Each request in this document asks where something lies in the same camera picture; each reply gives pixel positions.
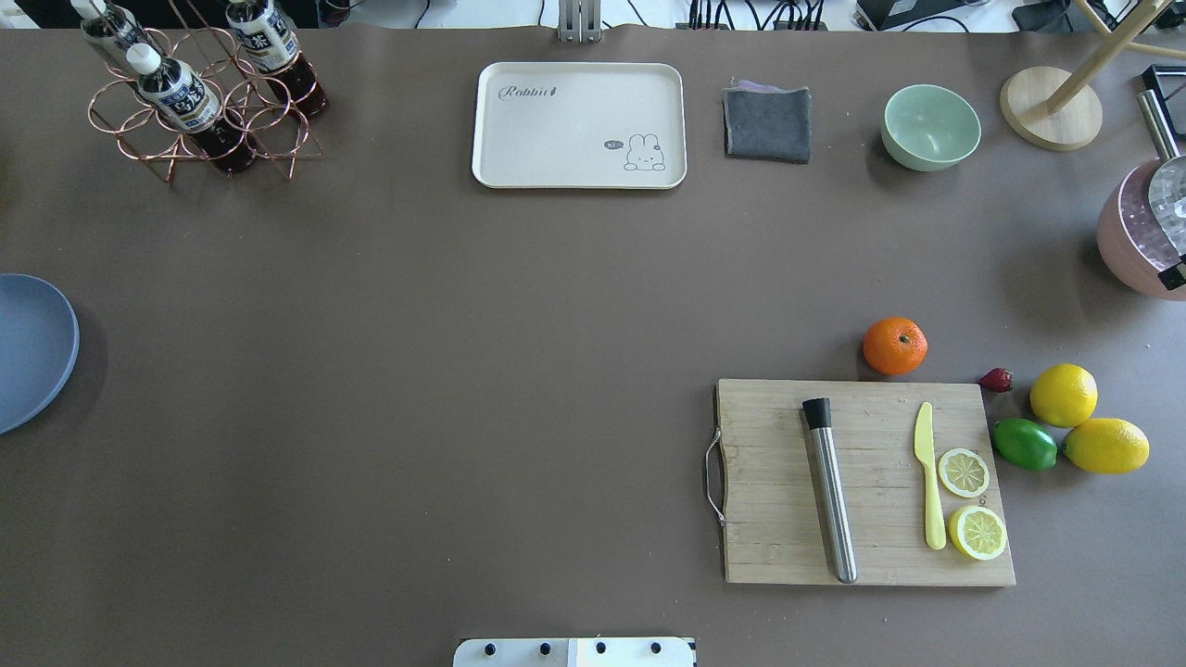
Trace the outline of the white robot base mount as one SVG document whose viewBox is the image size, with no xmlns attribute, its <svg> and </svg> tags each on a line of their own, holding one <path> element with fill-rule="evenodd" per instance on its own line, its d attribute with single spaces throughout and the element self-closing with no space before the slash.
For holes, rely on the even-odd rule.
<svg viewBox="0 0 1186 667">
<path fill-rule="evenodd" d="M 471 639 L 453 666 L 696 666 L 696 641 L 678 636 Z"/>
</svg>

